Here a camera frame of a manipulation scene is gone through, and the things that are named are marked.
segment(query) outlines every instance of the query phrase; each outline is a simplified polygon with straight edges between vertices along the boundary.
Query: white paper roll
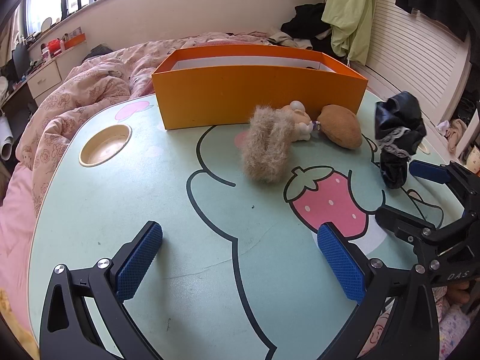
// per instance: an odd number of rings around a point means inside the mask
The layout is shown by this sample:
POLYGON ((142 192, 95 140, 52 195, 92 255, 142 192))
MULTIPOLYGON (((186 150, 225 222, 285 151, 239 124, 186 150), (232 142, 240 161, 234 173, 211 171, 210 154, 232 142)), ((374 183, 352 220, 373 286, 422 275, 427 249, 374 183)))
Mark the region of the white paper roll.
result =
POLYGON ((0 116, 0 157, 7 161, 11 156, 11 146, 14 137, 11 134, 10 125, 6 116, 0 116))

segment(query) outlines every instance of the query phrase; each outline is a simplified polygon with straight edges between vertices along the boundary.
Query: potato-shaped plush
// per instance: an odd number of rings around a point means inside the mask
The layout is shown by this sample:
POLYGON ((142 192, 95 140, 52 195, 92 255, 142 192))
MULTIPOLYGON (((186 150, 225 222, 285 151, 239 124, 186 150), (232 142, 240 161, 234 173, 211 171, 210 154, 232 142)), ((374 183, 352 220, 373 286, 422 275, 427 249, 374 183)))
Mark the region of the potato-shaped plush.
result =
POLYGON ((346 149, 356 149, 362 144, 360 123, 351 110, 340 105, 326 105, 317 121, 321 131, 333 143, 346 149))

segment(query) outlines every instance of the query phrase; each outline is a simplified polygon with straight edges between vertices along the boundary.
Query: finger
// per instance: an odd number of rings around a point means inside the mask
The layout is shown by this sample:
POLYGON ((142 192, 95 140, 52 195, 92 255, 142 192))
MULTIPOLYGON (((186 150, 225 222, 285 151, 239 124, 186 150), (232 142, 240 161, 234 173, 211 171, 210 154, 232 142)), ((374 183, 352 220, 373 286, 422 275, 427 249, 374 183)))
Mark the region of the finger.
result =
POLYGON ((462 281, 461 283, 455 283, 448 286, 448 288, 454 288, 456 290, 466 290, 469 287, 470 287, 470 282, 468 281, 462 281))
POLYGON ((469 293, 451 287, 447 289, 446 295, 451 303, 465 304, 470 300, 469 293))

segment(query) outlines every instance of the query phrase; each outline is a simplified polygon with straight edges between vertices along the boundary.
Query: black outline drawing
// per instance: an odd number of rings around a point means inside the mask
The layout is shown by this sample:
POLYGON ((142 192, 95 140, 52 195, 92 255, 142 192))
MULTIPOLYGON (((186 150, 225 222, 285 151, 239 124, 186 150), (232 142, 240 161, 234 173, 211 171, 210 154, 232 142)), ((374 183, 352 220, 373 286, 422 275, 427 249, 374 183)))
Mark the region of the black outline drawing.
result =
MULTIPOLYGON (((245 294, 245 289, 243 288, 243 282, 242 282, 242 276, 240 274, 240 266, 239 266, 239 254, 238 254, 238 238, 232 236, 232 235, 229 235, 227 233, 225 233, 224 231, 222 231, 221 229, 219 229, 217 226, 215 226, 212 221, 210 221, 206 215, 202 212, 202 210, 200 209, 200 207, 198 206, 197 202, 195 201, 195 198, 193 196, 193 193, 191 191, 191 181, 193 180, 193 178, 200 174, 200 173, 207 173, 208 176, 210 176, 211 178, 213 178, 214 180, 218 181, 219 183, 222 183, 222 184, 225 184, 229 187, 236 187, 236 184, 231 182, 231 181, 228 181, 228 180, 225 180, 219 176, 217 176, 216 174, 214 174, 210 169, 208 169, 208 167, 206 166, 205 162, 203 161, 203 158, 202 158, 202 155, 200 153, 200 146, 202 145, 202 141, 203 139, 207 136, 207 134, 213 130, 216 126, 212 126, 210 128, 208 128, 207 131, 205 131, 202 136, 200 137, 200 139, 198 140, 197 142, 197 146, 196 146, 196 155, 197 155, 197 159, 198 159, 198 162, 200 164, 200 167, 202 169, 199 169, 199 170, 196 170, 195 172, 193 172, 188 180, 187 180, 187 185, 186 185, 186 189, 187 189, 187 195, 188 195, 188 198, 190 200, 190 204, 192 205, 193 209, 196 211, 196 213, 198 214, 198 216, 201 218, 201 220, 209 227, 211 228, 215 233, 217 233, 220 237, 224 238, 224 239, 227 239, 228 241, 230 241, 232 243, 232 265, 233 265, 233 274, 234 274, 234 277, 235 277, 235 283, 237 285, 237 292, 238 292, 238 296, 240 297, 240 301, 241 301, 241 304, 243 306, 243 310, 245 311, 245 314, 250 322, 250 325, 251 327, 253 328, 254 332, 256 333, 256 335, 258 336, 258 338, 261 340, 261 342, 263 342, 263 344, 265 344, 265 346, 268 348, 268 352, 267 352, 267 355, 265 356, 265 360, 271 360, 277 347, 268 339, 268 337, 266 336, 266 334, 263 332, 262 328, 260 327, 260 325, 258 324, 257 320, 255 319, 255 316, 254 316, 254 313, 253 311, 251 310, 250 308, 250 305, 248 303, 248 299, 247 299, 247 296, 245 294)), ((374 141, 372 141, 371 139, 367 138, 366 136, 364 136, 362 134, 363 138, 365 138, 365 140, 368 142, 369 146, 370 146, 370 149, 371 149, 371 159, 370 161, 372 162, 372 164, 374 164, 375 166, 377 167, 380 167, 380 163, 376 163, 374 161, 374 153, 376 153, 378 151, 378 147, 377 145, 375 144, 374 141)), ((311 166, 311 167, 308 167, 308 168, 305 168, 306 170, 308 169, 312 169, 312 168, 318 168, 318 167, 326 167, 326 168, 331 168, 332 169, 332 172, 336 172, 336 173, 339 173, 341 174, 342 176, 344 176, 345 178, 347 178, 348 180, 348 188, 349 188, 349 193, 350 193, 350 197, 352 198, 352 201, 354 202, 354 204, 363 212, 365 212, 367 214, 367 221, 366 221, 366 225, 365 225, 365 229, 364 231, 362 232, 361 235, 359 236, 355 236, 355 237, 349 237, 348 239, 356 239, 356 238, 360 238, 362 237, 363 235, 365 235, 366 231, 367 231, 367 228, 368 228, 368 215, 372 215, 374 214, 375 211, 367 211, 367 210, 364 210, 362 209, 356 202, 356 200, 353 198, 353 193, 352 193, 352 189, 351 189, 351 183, 350 183, 350 180, 351 180, 351 176, 352 176, 352 170, 349 170, 349 174, 348 176, 345 176, 344 174, 336 171, 334 168, 332 168, 331 166, 311 166)), ((300 166, 297 166, 295 168, 292 169, 292 171, 294 171, 295 169, 301 169, 300 166)), ((284 192, 283 192, 283 196, 284 196, 284 200, 286 203, 289 203, 290 207, 291 207, 291 202, 289 202, 287 200, 287 196, 286 196, 286 192, 287 192, 287 188, 288 186, 290 185, 291 181, 294 179, 295 176, 293 176, 292 178, 290 178, 289 181, 287 181, 287 184, 285 185, 285 188, 284 188, 284 192)), ((420 196, 420 194, 418 192, 416 192, 415 190, 408 190, 408 191, 405 191, 404 188, 402 187, 402 190, 406 193, 406 195, 412 200, 412 203, 415 205, 415 207, 417 208, 417 210, 420 212, 421 216, 425 219, 423 213, 421 212, 421 210, 419 209, 418 205, 415 203, 415 202, 422 202, 423 204, 425 205, 428 205, 430 207, 435 207, 435 208, 439 208, 440 210, 442 210, 441 207, 439 206, 435 206, 435 205, 432 205, 432 204, 427 204, 423 201, 422 197, 420 196), (420 200, 416 199, 416 198, 413 198, 412 196, 410 196, 409 194, 410 193, 416 193, 418 197, 420 197, 420 200)), ((385 191, 382 190, 382 202, 385 203, 385 191)), ((301 222, 306 225, 306 227, 308 227, 310 230, 312 230, 313 232, 316 233, 316 231, 314 231, 311 226, 309 226, 307 223, 305 223, 302 218, 300 218, 296 213, 297 211, 296 210, 293 210, 292 211, 295 213, 295 215, 297 216, 297 218, 299 218, 301 220, 301 222)))

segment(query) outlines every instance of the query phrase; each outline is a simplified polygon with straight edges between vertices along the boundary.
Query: white lace trim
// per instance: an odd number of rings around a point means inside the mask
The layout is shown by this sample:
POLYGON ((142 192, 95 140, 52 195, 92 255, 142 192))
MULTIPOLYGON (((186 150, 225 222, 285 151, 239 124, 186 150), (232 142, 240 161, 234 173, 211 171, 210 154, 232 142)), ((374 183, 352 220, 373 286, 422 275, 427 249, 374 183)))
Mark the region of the white lace trim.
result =
POLYGON ((395 139, 400 138, 406 132, 409 132, 410 129, 406 127, 399 127, 393 130, 390 134, 386 135, 382 139, 377 141, 378 147, 384 149, 386 152, 397 156, 398 158, 408 158, 410 160, 411 156, 408 151, 400 149, 393 142, 395 139))

